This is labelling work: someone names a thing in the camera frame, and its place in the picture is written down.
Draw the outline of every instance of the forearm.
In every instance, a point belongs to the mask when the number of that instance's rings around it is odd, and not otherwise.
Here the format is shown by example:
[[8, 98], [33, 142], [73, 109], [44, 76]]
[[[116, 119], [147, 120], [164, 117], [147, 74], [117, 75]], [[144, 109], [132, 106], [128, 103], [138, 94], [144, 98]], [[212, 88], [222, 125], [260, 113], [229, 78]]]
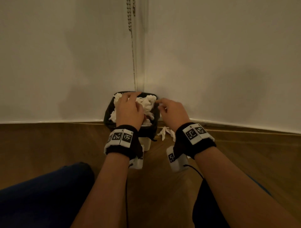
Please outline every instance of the forearm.
[[109, 153], [91, 192], [76, 216], [75, 227], [118, 227], [129, 158]]
[[300, 227], [293, 216], [216, 147], [194, 158], [230, 227]]

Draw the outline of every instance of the wristband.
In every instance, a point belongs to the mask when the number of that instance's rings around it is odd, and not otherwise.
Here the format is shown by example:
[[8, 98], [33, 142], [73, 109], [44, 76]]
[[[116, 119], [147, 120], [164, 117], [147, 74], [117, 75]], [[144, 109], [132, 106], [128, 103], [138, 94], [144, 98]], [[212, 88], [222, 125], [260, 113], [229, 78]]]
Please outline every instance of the wristband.
[[173, 148], [174, 159], [181, 154], [186, 154], [194, 159], [194, 156], [209, 147], [216, 147], [214, 138], [205, 129], [196, 123], [186, 123], [180, 126], [176, 133], [176, 142]]
[[104, 147], [104, 154], [111, 152], [123, 154], [130, 160], [143, 157], [143, 149], [138, 139], [138, 131], [131, 125], [120, 125], [111, 132]]

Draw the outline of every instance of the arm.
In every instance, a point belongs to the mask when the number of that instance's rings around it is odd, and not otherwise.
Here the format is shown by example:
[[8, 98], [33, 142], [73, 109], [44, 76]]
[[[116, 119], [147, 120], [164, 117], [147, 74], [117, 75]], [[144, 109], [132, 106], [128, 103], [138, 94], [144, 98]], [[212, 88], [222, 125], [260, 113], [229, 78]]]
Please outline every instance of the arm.
[[[119, 99], [116, 105], [117, 127], [131, 125], [139, 131], [144, 118], [142, 105], [136, 103], [139, 94], [124, 93]], [[119, 226], [128, 167], [128, 156], [120, 153], [107, 155], [91, 192], [71, 225], [72, 228]]]
[[109, 153], [72, 228], [118, 227], [122, 210], [129, 158]]
[[[164, 122], [174, 132], [190, 122], [181, 103], [166, 98], [157, 102], [162, 104]], [[301, 227], [216, 147], [193, 155], [230, 227]]]

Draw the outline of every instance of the wall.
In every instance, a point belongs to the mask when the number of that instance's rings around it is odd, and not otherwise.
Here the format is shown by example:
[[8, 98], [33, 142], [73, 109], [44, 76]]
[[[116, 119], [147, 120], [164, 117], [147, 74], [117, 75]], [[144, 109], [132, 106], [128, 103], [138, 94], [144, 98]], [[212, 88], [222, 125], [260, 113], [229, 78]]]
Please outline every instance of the wall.
[[0, 2], [0, 122], [97, 121], [134, 90], [126, 1]]
[[301, 2], [149, 1], [145, 91], [190, 118], [301, 133]]

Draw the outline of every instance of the trash bin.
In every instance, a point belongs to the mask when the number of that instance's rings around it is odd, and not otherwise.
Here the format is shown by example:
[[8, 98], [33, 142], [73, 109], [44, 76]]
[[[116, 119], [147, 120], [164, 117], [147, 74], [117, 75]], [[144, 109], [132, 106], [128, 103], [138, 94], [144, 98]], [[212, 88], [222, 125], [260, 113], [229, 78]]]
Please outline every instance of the trash bin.
[[[126, 92], [130, 92], [130, 91], [123, 91], [123, 92], [118, 92], [118, 93], [122, 94], [122, 93], [126, 93]], [[150, 93], [141, 93], [138, 97], [146, 97], [147, 95], [154, 95], [158, 99], [157, 95], [150, 94]], [[152, 141], [156, 141], [154, 138], [155, 138], [157, 127], [158, 127], [158, 119], [160, 117], [160, 111], [158, 109], [158, 106], [159, 106], [159, 104], [155, 103], [153, 109], [151, 110], [151, 113], [154, 114], [154, 120], [150, 120], [152, 125], [151, 126], [142, 126], [138, 132], [140, 143], [144, 144], [145, 151], [147, 151], [149, 149], [149, 146], [150, 146], [149, 139]], [[115, 109], [115, 105], [114, 105], [114, 97], [113, 97], [111, 99], [111, 102], [104, 115], [104, 124], [109, 128], [110, 131], [114, 131], [114, 129], [116, 128], [116, 123], [109, 120], [109, 118], [111, 117], [111, 113], [114, 111], [114, 109]]]

